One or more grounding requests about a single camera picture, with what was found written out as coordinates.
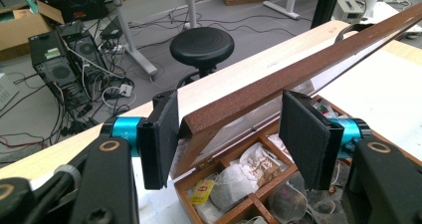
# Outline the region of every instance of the table leg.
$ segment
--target table leg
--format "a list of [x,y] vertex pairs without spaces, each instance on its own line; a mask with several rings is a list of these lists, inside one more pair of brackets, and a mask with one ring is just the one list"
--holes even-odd
[[288,16],[288,17],[291,17],[293,19],[298,20],[298,19],[301,18],[301,15],[293,12],[293,8],[295,7],[295,2],[296,2],[296,0],[288,0],[288,4],[287,4],[286,8],[283,8],[279,5],[276,5],[276,4],[274,4],[270,1],[265,1],[264,5],[271,8],[271,9],[274,9],[274,10],[276,10],[276,11],[278,11],[278,12],[280,12],[280,13]]
[[139,51],[136,50],[134,46],[133,39],[130,34],[129,26],[123,15],[122,3],[121,0],[113,0],[115,9],[117,10],[118,20],[120,21],[121,29],[124,32],[124,35],[127,40],[127,44],[124,45],[124,49],[129,53],[139,64],[140,66],[150,75],[154,76],[157,74],[157,69],[142,55]]
[[196,28],[198,25],[196,24],[196,8],[195,8],[195,0],[186,0],[187,1],[187,9],[189,11],[189,23],[191,28]]

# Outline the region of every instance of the box compartment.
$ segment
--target box compartment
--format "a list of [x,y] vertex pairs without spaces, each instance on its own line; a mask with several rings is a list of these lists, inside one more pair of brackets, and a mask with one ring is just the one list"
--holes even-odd
[[268,207],[266,207],[268,206],[268,197],[275,187],[284,182],[287,177],[298,170],[297,167],[267,139],[268,135],[277,133],[278,128],[279,122],[274,120],[269,125],[254,132],[246,139],[235,143],[235,145],[232,145],[223,153],[217,155],[215,158],[212,158],[212,160],[205,162],[205,164],[197,167],[189,175],[174,183],[177,195],[179,196],[185,211],[188,213],[188,216],[193,223],[202,223],[202,220],[200,219],[194,206],[190,204],[187,192],[194,188],[198,181],[205,179],[215,172],[220,173],[226,167],[230,166],[230,161],[240,158],[240,156],[256,142],[260,142],[264,148],[271,151],[280,161],[286,164],[288,168],[271,181],[264,184],[257,192],[246,196],[240,204],[224,214],[216,223],[237,223],[242,220],[252,219],[256,216],[264,217],[268,223],[278,223],[271,215]]

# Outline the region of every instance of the black wire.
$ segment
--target black wire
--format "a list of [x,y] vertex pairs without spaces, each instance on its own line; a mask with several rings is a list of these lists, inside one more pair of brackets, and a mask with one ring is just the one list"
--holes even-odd
[[60,199],[63,193],[73,184],[69,173],[64,173],[60,181],[49,191],[29,213],[25,224],[40,223],[50,208]]
[[28,98],[29,96],[33,95],[34,93],[38,92],[40,89],[44,88],[46,85],[42,85],[41,87],[37,88],[35,91],[29,93],[27,96],[25,96],[24,98],[22,98],[21,100],[19,100],[18,102],[16,102],[14,105],[12,105],[10,108],[8,108],[7,110],[5,110],[3,112],[3,114],[0,115],[0,118],[3,117],[7,112],[9,112],[12,108],[14,108],[15,106],[17,106],[21,101],[23,101],[24,99]]
[[120,96],[118,96],[117,99],[115,99],[114,108],[112,109],[112,116],[115,116],[115,109],[117,107],[118,98],[120,98]]
[[138,47],[136,47],[136,49],[140,50],[140,49],[147,48],[147,47],[162,45],[162,44],[168,43],[169,41],[173,40],[173,38],[175,38],[176,36],[173,36],[173,37],[171,37],[171,38],[169,38],[165,41],[162,41],[162,42],[152,43],[152,44],[148,44],[148,45],[144,45],[144,46],[138,46]]
[[56,185],[63,176],[63,172],[56,172],[49,180],[47,180],[41,187],[34,190],[34,196],[37,201],[40,201],[49,191]]
[[111,65],[112,65],[112,72],[114,72],[114,69],[115,69],[115,67],[116,67],[116,64],[115,64],[115,62],[114,62],[114,59],[115,59],[115,54],[117,53],[117,49],[118,49],[118,45],[119,45],[119,41],[120,41],[120,38],[118,38],[117,39],[117,45],[115,46],[115,50],[114,50],[114,52],[112,52],[112,54],[111,54]]
[[142,25],[131,26],[130,29],[146,28],[146,27],[151,27],[151,26],[158,26],[158,27],[165,28],[165,29],[176,29],[176,28],[179,28],[179,27],[184,25],[184,21],[176,21],[176,22],[179,22],[180,24],[177,25],[177,26],[173,26],[173,27],[166,27],[166,26],[160,25],[160,23],[169,23],[169,22],[170,21],[145,23],[145,24],[142,24]]
[[19,84],[21,84],[21,83],[25,82],[25,84],[26,84],[26,86],[27,86],[28,88],[30,88],[30,89],[37,89],[37,88],[33,88],[33,87],[29,86],[29,85],[28,85],[28,83],[27,83],[27,80],[29,80],[29,79],[31,79],[31,78],[34,78],[34,77],[38,76],[38,74],[33,74],[33,75],[29,76],[29,77],[26,77],[23,73],[14,72],[14,73],[9,73],[9,74],[7,74],[7,75],[8,75],[8,76],[10,76],[10,75],[21,75],[21,76],[22,76],[22,77],[24,77],[24,78],[23,78],[23,79],[18,79],[18,80],[16,80],[16,81],[14,81],[14,82],[13,82],[13,84],[15,84],[15,85],[19,85]]
[[57,133],[57,132],[59,132],[60,133],[60,131],[58,130],[58,129],[56,129],[56,127],[57,127],[57,125],[58,125],[58,123],[59,123],[59,119],[60,119],[60,114],[62,113],[62,109],[61,109],[61,106],[60,106],[60,101],[58,101],[58,114],[57,114],[57,118],[56,118],[56,122],[55,122],[55,124],[54,124],[54,126],[53,126],[53,129],[52,129],[52,132],[50,133],[50,137],[49,137],[49,143],[50,143],[50,145],[53,145],[54,143],[52,143],[52,137]]
[[91,115],[91,118],[94,118],[94,116],[96,115],[96,113],[102,108],[102,106],[104,105],[104,103],[102,103]]
[[124,113],[124,112],[128,112],[128,111],[130,111],[130,106],[128,106],[128,105],[122,105],[122,106],[120,106],[120,107],[118,107],[114,112],[113,112],[113,116],[118,116],[118,115],[121,115],[122,113]]
[[66,107],[62,107],[62,109],[63,109],[62,120],[60,121],[60,125],[57,128],[57,136],[56,136],[55,143],[58,143],[59,142],[60,136],[62,135],[63,122],[65,120],[65,115],[66,115]]
[[[234,23],[240,23],[240,22],[243,22],[243,21],[246,21],[246,20],[248,20],[248,19],[251,19],[251,18],[272,18],[272,19],[289,19],[289,20],[291,20],[290,18],[287,18],[287,17],[275,17],[275,16],[268,16],[268,15],[254,15],[254,16],[249,16],[249,17],[246,17],[246,18],[243,18],[243,19],[241,19],[241,20],[237,20],[237,21],[219,21],[219,20],[212,20],[212,19],[198,19],[198,23],[199,22],[214,22],[213,24],[211,24],[211,25],[214,25],[214,24],[216,24],[216,23],[228,23],[228,24],[234,24]],[[301,18],[300,20],[307,20],[307,21],[312,21],[311,19],[308,19],[308,18]],[[180,26],[182,26],[183,24],[184,24],[184,22],[185,21],[178,21],[178,22],[182,22],[180,25],[178,25],[178,26],[176,26],[176,27],[180,27]],[[163,27],[163,28],[167,28],[167,29],[173,29],[173,28],[176,28],[176,27],[172,27],[172,28],[168,28],[168,27],[164,27],[164,26],[161,26],[161,25],[158,25],[158,24],[155,24],[155,23],[145,23],[145,24],[143,24],[142,25],[142,27],[147,27],[147,26],[152,26],[152,25],[155,25],[155,26],[160,26],[160,27]],[[270,30],[265,30],[265,31],[257,31],[257,30],[255,30],[255,29],[253,29],[253,28],[251,28],[251,27],[248,27],[248,28],[250,28],[251,30],[253,30],[253,31],[255,31],[255,32],[258,32],[258,33],[264,33],[264,32],[271,32],[271,31],[277,31],[277,30],[283,30],[283,31],[285,31],[285,32],[287,32],[287,33],[289,33],[289,34],[291,34],[292,36],[296,36],[295,34],[292,34],[292,33],[290,33],[289,31],[287,31],[287,30],[285,30],[285,29],[281,29],[281,28],[276,28],[276,29],[270,29]],[[172,38],[170,38],[170,39],[168,39],[168,40],[165,40],[165,41],[163,41],[163,42],[158,42],[158,43],[153,43],[153,44],[149,44],[149,45],[145,45],[145,46],[139,46],[139,47],[137,47],[136,49],[142,49],[142,48],[145,48],[145,47],[149,47],[149,46],[155,46],[155,45],[161,45],[161,44],[164,44],[164,43],[166,43],[166,42],[168,42],[168,41],[170,41]]]
[[251,29],[252,31],[257,32],[257,33],[267,33],[267,32],[279,31],[279,30],[280,30],[280,31],[284,31],[284,32],[286,32],[286,33],[289,33],[289,34],[290,34],[290,35],[292,35],[293,37],[296,37],[296,36],[297,36],[297,35],[295,35],[295,34],[293,34],[293,33],[289,32],[288,30],[283,29],[283,28],[274,28],[274,29],[269,29],[269,30],[265,30],[265,31],[258,31],[258,30],[256,30],[256,29],[253,29],[253,28],[249,27],[249,26],[246,26],[246,25],[241,25],[241,26],[236,27],[236,28],[234,28],[234,29],[228,29],[228,28],[225,28],[223,25],[221,25],[221,24],[219,24],[219,23],[212,23],[212,24],[208,25],[208,27],[211,27],[212,25],[218,25],[218,26],[220,26],[221,28],[223,28],[224,30],[229,31],[229,32],[235,31],[235,30],[237,30],[237,29],[239,29],[239,28],[248,28],[248,29]]

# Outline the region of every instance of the cable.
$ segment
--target cable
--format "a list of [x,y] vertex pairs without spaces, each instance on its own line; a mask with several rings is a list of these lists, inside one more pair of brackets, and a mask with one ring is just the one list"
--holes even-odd
[[173,38],[175,38],[176,36],[173,36],[173,37],[171,37],[171,38],[169,38],[169,39],[167,39],[165,41],[162,41],[162,42],[152,43],[152,44],[148,44],[148,45],[144,45],[144,46],[138,46],[138,47],[136,47],[136,50],[140,50],[140,49],[143,49],[143,48],[152,47],[152,46],[158,46],[158,45],[162,45],[162,44],[168,43],[169,41],[173,40]]
[[128,106],[128,105],[121,105],[120,107],[118,107],[118,108],[115,110],[115,112],[113,112],[112,116],[119,116],[119,115],[121,115],[122,113],[124,113],[124,112],[128,112],[128,111],[130,111],[130,106]]
[[63,173],[60,181],[36,205],[25,220],[25,224],[40,223],[51,206],[59,200],[63,193],[73,184],[71,174]]
[[94,118],[94,116],[96,115],[96,113],[102,108],[102,106],[104,105],[105,103],[102,103],[94,112],[93,112],[93,114],[91,114],[91,118]]
[[35,142],[26,142],[26,143],[19,143],[19,144],[9,144],[6,138],[0,136],[4,141],[0,141],[1,144],[5,145],[8,148],[17,148],[17,147],[24,147],[24,146],[32,146],[36,144],[40,144],[43,146],[43,141],[35,141]]
[[82,65],[82,87],[84,88],[85,94],[87,94],[87,97],[91,100],[94,101],[94,96],[91,97],[90,94],[87,91],[87,87],[85,85],[85,67],[88,67],[89,65]]
[[[65,102],[65,97],[63,96],[63,91],[62,91],[62,89],[60,89],[60,88],[59,88],[59,86],[57,86],[57,84],[56,84],[55,82],[53,82],[53,85],[57,88],[57,90],[59,90],[60,95],[61,95],[61,98],[62,98],[62,102],[63,102],[62,120],[61,120],[61,122],[60,122],[60,125],[59,125],[59,127],[58,127],[57,131],[56,131],[57,136],[56,136],[56,141],[55,141],[55,143],[57,143],[57,142],[59,141],[59,138],[60,138],[60,135],[61,135],[60,130],[62,130],[62,127],[63,127],[63,120],[64,120],[64,118],[65,118],[65,114],[66,114],[66,102]],[[59,114],[58,114],[58,116],[57,116],[56,123],[55,123],[55,125],[53,126],[53,131],[54,131],[54,129],[56,128],[56,126],[57,126],[57,124],[58,124],[59,119],[60,119],[60,101],[59,101]]]
[[201,19],[201,20],[199,20],[199,22],[240,23],[240,22],[246,21],[246,20],[251,19],[251,18],[272,18],[272,19],[289,20],[289,21],[292,20],[291,18],[288,18],[288,17],[276,17],[276,16],[270,16],[270,15],[253,15],[253,16],[249,16],[249,17],[243,18],[241,20],[232,21],[232,22],[209,20],[209,19]]
[[284,31],[284,32],[289,33],[289,34],[290,34],[290,35],[292,35],[293,37],[296,37],[296,36],[297,36],[297,35],[295,35],[295,34],[293,34],[293,33],[289,32],[288,30],[283,29],[283,28],[273,28],[273,29],[269,29],[269,30],[265,30],[265,31],[258,31],[258,30],[255,30],[255,29],[253,29],[253,28],[249,27],[249,26],[246,26],[246,25],[241,25],[241,26],[236,27],[236,28],[234,28],[234,29],[228,29],[228,28],[225,28],[223,25],[221,25],[221,24],[219,24],[219,23],[212,23],[212,24],[208,25],[208,27],[211,27],[212,25],[218,25],[218,26],[220,26],[221,28],[223,28],[224,30],[229,31],[229,32],[232,32],[232,31],[235,31],[235,30],[237,30],[237,29],[239,29],[239,28],[244,27],[244,28],[249,28],[249,29],[251,29],[252,31],[257,32],[257,33],[266,33],[266,32],[271,32],[271,31],[281,30],[281,31]]
[[19,152],[19,151],[21,151],[21,150],[23,150],[23,149],[27,149],[28,147],[30,147],[30,146],[25,146],[25,147],[22,147],[22,148],[20,148],[20,149],[17,149],[17,150],[13,150],[13,151],[8,151],[8,152],[0,152],[0,154],[9,154],[9,153],[15,153],[15,152]]
[[163,90],[167,90],[167,89],[170,89],[170,88],[172,88],[174,85],[177,85],[178,83],[179,83],[179,81],[180,81],[180,79],[182,79],[183,78],[183,76],[188,72],[190,70],[190,67],[187,67],[186,68],[186,70],[184,71],[184,72],[182,72],[179,76],[178,76],[178,78],[175,80],[175,82],[174,83],[172,83],[171,85],[169,85],[169,86],[167,86],[167,87],[162,87],[162,86],[160,86],[159,84],[157,84],[153,79],[152,79],[152,77],[149,77],[149,80],[152,82],[152,84],[153,85],[155,85],[156,87],[158,87],[158,88],[160,88],[160,89],[163,89]]
[[81,59],[83,59],[84,61],[86,61],[86,62],[90,63],[91,65],[95,66],[96,68],[98,68],[98,69],[102,70],[103,72],[105,72],[105,73],[107,73],[107,74],[109,74],[109,75],[115,76],[115,77],[117,77],[117,78],[122,78],[122,79],[124,78],[124,77],[122,77],[122,76],[119,76],[119,75],[116,75],[116,74],[114,74],[114,73],[111,73],[111,72],[109,72],[108,70],[106,70],[106,69],[104,69],[104,68],[100,67],[99,65],[97,65],[97,64],[93,63],[92,61],[90,61],[90,60],[86,59],[85,57],[83,57],[83,56],[79,55],[77,52],[75,52],[74,50],[72,50],[72,49],[71,49],[71,48],[69,48],[69,47],[68,47],[68,50],[69,50],[69,51],[71,51],[73,54],[77,55],[78,57],[80,57]]
[[24,78],[23,78],[23,79],[19,79],[19,80],[14,81],[14,82],[13,82],[13,84],[18,85],[18,84],[21,84],[22,82],[25,82],[26,86],[27,86],[29,89],[37,89],[37,88],[33,88],[33,87],[29,86],[29,85],[28,85],[28,83],[27,83],[27,80],[28,80],[28,79],[31,79],[31,78],[34,78],[34,77],[37,77],[37,76],[38,76],[38,74],[33,74],[33,75],[29,76],[29,77],[26,77],[23,73],[14,72],[14,73],[8,73],[8,74],[6,74],[6,75],[7,75],[7,76],[11,76],[11,75],[21,75],[21,76],[22,76],[22,77],[24,77]]
[[15,106],[17,106],[21,101],[23,101],[24,99],[28,98],[29,96],[33,95],[34,93],[38,92],[40,89],[44,88],[46,85],[43,85],[39,88],[37,88],[35,91],[29,93],[27,96],[25,96],[24,98],[22,98],[21,100],[19,100],[18,102],[16,102],[14,105],[12,105],[10,108],[8,108],[7,110],[5,110],[1,115],[0,118],[3,117],[7,112],[9,112],[12,108],[14,108]]
[[[110,104],[106,101],[106,99],[105,99],[105,92],[106,92],[107,90],[109,90],[109,89],[117,89],[117,90],[120,90],[120,88],[118,88],[118,87],[109,87],[109,88],[106,88],[106,89],[103,91],[103,102],[104,102],[104,104],[105,104],[106,106],[108,106],[108,107],[110,107],[110,108],[113,108],[113,109],[114,109],[114,106],[113,106],[113,105],[110,105]],[[134,93],[134,92],[131,92],[131,93],[134,95],[134,98],[133,98],[133,101],[131,101],[131,102],[128,104],[128,106],[132,105],[132,104],[134,103],[134,101],[136,100],[136,98],[137,98],[136,93]]]

